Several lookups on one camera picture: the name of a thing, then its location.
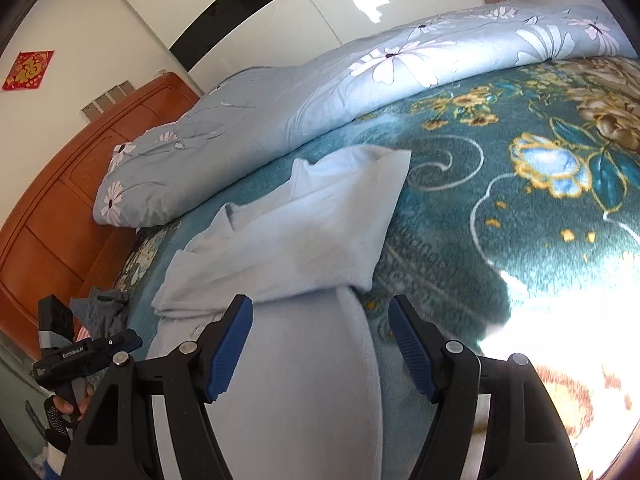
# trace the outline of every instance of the light blue duvet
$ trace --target light blue duvet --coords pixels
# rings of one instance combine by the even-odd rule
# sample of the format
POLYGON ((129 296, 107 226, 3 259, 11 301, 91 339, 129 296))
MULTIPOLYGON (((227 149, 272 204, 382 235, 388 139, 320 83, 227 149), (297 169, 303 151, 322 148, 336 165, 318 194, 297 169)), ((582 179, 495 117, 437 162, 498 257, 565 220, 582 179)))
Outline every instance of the light blue duvet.
POLYGON ((636 55, 602 10, 505 2, 351 41, 301 66, 247 69, 176 123, 116 146, 94 219, 165 224, 305 142, 425 88, 597 55, 636 55))

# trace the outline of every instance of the black stripe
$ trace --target black stripe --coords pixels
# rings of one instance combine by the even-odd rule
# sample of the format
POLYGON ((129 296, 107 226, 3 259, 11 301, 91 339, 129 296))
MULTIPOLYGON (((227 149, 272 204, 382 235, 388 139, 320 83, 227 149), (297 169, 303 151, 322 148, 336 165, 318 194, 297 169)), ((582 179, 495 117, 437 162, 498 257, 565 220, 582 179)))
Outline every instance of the black stripe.
POLYGON ((228 33, 273 0, 216 0, 175 40, 171 52, 187 70, 228 33))

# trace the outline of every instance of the human hand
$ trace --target human hand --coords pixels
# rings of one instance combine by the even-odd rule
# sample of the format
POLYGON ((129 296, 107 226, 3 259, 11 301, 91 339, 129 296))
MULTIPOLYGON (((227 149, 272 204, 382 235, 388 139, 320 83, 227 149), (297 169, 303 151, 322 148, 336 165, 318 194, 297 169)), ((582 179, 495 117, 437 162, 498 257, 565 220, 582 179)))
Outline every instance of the human hand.
MULTIPOLYGON (((78 417, 78 420, 82 419, 82 416, 89 408, 89 402, 91 402, 91 398, 94 396, 94 393, 94 387, 90 384, 87 384, 84 399, 82 399, 78 404, 78 409, 80 410, 80 416, 78 417)), ((53 405, 60 413, 63 413, 64 415, 71 415, 74 412, 74 407, 71 405, 71 403, 67 402, 60 396, 56 395, 53 397, 53 405)))

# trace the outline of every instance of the metal screw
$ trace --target metal screw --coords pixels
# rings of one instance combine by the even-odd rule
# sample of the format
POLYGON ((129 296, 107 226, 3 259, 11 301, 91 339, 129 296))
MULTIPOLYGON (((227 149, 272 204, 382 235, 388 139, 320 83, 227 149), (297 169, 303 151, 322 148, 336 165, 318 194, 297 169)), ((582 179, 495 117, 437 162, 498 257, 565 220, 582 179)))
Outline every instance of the metal screw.
POLYGON ((180 352, 183 354, 193 354, 198 349, 195 341, 185 341, 180 345, 180 352))
POLYGON ((126 352, 118 352, 113 356, 113 362, 116 366, 124 366, 129 362, 129 354, 126 352))
POLYGON ((524 354, 515 353, 511 356, 511 358, 513 359, 514 363, 520 366, 524 366, 525 364, 529 363, 529 359, 527 359, 527 356, 524 354))
POLYGON ((459 343, 458 341, 449 341, 445 345, 445 348, 449 350, 449 352, 451 352, 452 354, 459 354, 464 349, 464 347, 462 346, 462 343, 459 343))

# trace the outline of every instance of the black glove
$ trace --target black glove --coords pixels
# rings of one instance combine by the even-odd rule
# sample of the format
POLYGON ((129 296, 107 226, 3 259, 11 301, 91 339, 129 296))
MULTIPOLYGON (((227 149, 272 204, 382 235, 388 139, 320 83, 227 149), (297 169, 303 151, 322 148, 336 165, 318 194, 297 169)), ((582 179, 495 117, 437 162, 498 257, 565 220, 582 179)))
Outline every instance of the black glove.
POLYGON ((44 401, 44 410, 47 413, 47 421, 49 427, 44 431, 47 442, 53 447, 59 449, 62 453, 67 454, 71 445, 68 428, 72 425, 62 418, 62 414, 53 404, 53 397, 44 401))

